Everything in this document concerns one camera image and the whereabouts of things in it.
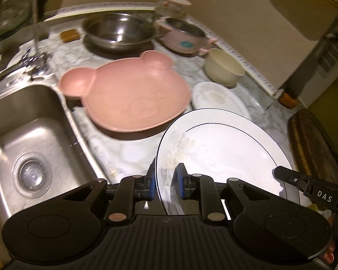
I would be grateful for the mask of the large white rimmed plate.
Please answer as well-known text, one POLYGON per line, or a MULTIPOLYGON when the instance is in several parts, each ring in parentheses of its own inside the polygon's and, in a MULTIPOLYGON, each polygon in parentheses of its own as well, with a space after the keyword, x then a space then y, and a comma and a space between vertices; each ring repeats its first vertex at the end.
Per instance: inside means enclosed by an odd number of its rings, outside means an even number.
POLYGON ((201 108, 185 113, 164 132, 155 158, 157 191, 168 215, 194 214, 176 192, 174 169, 204 174, 224 183, 234 177, 299 203, 297 189, 276 179, 278 166, 290 168, 279 145, 258 125, 234 112, 201 108))

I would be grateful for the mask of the pink bear-shaped plate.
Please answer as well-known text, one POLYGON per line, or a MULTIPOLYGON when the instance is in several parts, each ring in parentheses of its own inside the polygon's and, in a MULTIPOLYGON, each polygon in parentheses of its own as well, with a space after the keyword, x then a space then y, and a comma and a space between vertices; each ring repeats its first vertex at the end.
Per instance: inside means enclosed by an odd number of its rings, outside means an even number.
POLYGON ((173 69, 173 60, 154 50, 97 69, 71 69, 58 86, 67 98, 81 101, 93 123, 122 133, 165 124, 190 102, 190 87, 173 69))

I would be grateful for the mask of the cream plastic bowl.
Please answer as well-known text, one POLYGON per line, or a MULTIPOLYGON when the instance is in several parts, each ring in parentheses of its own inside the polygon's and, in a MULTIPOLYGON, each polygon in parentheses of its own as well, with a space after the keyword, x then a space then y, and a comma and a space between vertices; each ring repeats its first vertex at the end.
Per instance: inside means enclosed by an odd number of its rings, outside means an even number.
POLYGON ((203 68, 210 80, 226 87, 233 87, 245 75, 245 70, 233 56, 217 48, 210 49, 203 68))

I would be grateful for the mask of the pink handled steel-lined bowl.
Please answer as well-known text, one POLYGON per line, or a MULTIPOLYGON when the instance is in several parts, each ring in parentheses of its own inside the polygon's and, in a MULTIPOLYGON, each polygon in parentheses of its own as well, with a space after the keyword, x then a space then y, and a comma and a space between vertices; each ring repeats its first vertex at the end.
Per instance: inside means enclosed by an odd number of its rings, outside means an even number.
POLYGON ((169 50, 180 54, 207 54, 216 38, 208 38, 199 27, 177 18, 155 20, 159 41, 169 50))

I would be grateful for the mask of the large steel bowl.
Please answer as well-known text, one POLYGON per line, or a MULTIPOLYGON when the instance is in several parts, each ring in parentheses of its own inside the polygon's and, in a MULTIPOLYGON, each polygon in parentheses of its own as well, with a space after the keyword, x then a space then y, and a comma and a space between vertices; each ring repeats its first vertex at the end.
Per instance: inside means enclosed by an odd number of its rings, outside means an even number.
POLYGON ((103 50, 129 52, 155 39, 157 32, 147 20, 127 13, 99 13, 82 22, 91 42, 103 50))

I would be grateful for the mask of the round wooden cutting board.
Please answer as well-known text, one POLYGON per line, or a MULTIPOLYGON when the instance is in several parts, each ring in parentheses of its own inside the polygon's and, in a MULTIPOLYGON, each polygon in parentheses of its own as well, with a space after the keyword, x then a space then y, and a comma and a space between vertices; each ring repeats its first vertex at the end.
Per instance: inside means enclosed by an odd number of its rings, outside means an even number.
POLYGON ((314 113, 302 108, 291 116, 288 137, 299 172, 338 185, 338 154, 314 113))

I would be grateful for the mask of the small white plate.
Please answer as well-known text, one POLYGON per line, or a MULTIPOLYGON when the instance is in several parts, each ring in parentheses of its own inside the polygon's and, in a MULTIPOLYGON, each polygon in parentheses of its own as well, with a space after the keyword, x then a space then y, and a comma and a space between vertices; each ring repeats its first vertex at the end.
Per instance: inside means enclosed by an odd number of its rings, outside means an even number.
POLYGON ((214 82, 200 82, 192 88, 192 106, 219 108, 234 112, 251 120, 244 103, 230 89, 214 82))

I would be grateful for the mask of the stainless steel sink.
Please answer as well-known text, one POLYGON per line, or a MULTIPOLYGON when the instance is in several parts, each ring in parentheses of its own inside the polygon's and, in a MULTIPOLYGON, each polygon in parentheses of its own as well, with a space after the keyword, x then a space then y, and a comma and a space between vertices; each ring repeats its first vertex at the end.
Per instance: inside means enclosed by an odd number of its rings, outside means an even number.
POLYGON ((103 176, 55 88, 31 84, 0 94, 0 224, 103 176))

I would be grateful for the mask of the chrome faucet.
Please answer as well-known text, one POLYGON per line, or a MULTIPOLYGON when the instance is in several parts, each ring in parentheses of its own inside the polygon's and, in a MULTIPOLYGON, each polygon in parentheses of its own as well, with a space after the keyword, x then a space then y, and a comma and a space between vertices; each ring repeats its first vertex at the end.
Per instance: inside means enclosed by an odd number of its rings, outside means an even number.
POLYGON ((49 67, 47 61, 49 54, 39 50, 39 21, 44 15, 45 0, 30 0, 30 10, 32 18, 32 33, 33 33, 33 55, 30 54, 30 48, 22 56, 21 62, 27 67, 31 68, 28 72, 32 79, 45 77, 48 75, 49 67))

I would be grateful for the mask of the brown soap bar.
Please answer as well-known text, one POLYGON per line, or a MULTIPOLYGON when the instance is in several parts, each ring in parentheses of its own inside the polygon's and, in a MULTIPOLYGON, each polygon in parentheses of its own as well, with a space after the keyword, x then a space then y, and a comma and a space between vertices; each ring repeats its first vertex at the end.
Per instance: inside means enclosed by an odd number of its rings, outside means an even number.
POLYGON ((60 33, 60 38, 64 43, 69 43, 80 39, 80 34, 76 29, 69 29, 60 33))

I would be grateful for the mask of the orange handled knife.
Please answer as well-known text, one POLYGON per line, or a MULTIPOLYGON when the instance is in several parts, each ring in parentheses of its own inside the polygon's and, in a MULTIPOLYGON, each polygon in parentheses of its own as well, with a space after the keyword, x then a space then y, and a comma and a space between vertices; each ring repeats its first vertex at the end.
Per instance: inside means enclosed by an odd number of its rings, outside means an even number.
POLYGON ((278 102, 289 109, 294 109, 299 105, 299 100, 285 91, 278 98, 278 102))

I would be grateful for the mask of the white wall vent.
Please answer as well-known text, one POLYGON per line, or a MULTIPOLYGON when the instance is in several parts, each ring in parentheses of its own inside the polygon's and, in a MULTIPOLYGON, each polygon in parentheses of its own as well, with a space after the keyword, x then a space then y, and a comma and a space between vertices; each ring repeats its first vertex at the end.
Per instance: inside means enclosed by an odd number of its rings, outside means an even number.
POLYGON ((338 64, 338 43, 324 43, 317 58, 317 70, 325 79, 338 64))

